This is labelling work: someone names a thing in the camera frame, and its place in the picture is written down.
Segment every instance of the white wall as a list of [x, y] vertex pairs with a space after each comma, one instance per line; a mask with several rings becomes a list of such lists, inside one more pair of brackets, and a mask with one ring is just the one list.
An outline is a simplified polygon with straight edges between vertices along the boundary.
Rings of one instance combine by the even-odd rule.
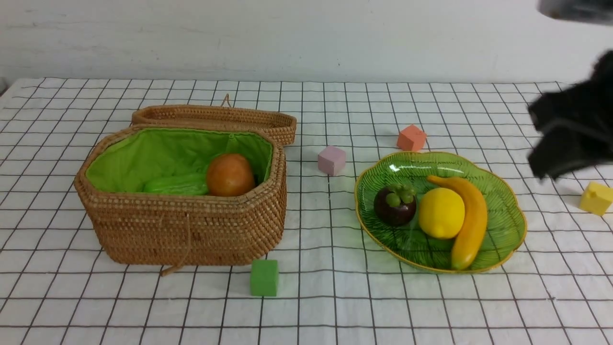
[[9, 81], [571, 82], [609, 47], [536, 0], [0, 1]]

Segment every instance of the yellow cube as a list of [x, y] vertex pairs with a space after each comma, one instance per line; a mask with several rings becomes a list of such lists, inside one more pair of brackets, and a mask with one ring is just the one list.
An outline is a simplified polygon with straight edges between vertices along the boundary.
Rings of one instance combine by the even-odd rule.
[[613, 188], [592, 181], [581, 195], [579, 208], [602, 217], [611, 203], [613, 203]]

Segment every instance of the banana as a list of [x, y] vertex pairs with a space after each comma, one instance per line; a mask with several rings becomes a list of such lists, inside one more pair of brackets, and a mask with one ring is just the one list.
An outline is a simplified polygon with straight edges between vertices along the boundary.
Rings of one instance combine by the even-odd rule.
[[426, 177], [429, 182], [439, 187], [449, 188], [458, 193], [464, 201], [464, 224], [455, 237], [451, 249], [451, 268], [467, 269], [474, 261], [481, 248], [487, 230], [487, 204], [483, 194], [469, 180], [462, 177]]

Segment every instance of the basket handle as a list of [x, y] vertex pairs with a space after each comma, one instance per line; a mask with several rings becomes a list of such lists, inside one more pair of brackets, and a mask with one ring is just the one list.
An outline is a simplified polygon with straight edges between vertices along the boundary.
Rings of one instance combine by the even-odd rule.
[[226, 97], [224, 97], [224, 100], [223, 100], [223, 102], [221, 102], [220, 107], [223, 107], [224, 104], [226, 104], [226, 103], [227, 103], [227, 105], [230, 108], [234, 108], [234, 104], [230, 104], [230, 94], [229, 93], [226, 93]]
[[[160, 219], [159, 221], [159, 227], [162, 227], [162, 219]], [[191, 251], [191, 230], [189, 229], [189, 214], [187, 214], [187, 233], [188, 233], [188, 247], [187, 249], [185, 249], [185, 254], [183, 254], [183, 257], [181, 258], [181, 260], [179, 260], [179, 262], [176, 265], [173, 265], [171, 267], [168, 267], [167, 269], [163, 270], [160, 272], [160, 276], [162, 277], [166, 277], [167, 275], [174, 273], [176, 271], [178, 271], [179, 269], [181, 269], [183, 267], [183, 263], [185, 262], [185, 259], [187, 259], [189, 252]]]

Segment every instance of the green cucumber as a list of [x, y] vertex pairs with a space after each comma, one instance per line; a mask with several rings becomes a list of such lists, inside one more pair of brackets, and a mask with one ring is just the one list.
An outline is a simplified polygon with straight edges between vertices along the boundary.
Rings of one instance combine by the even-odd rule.
[[206, 174], [193, 173], [180, 176], [159, 177], [149, 180], [144, 193], [173, 195], [204, 195], [208, 193]]

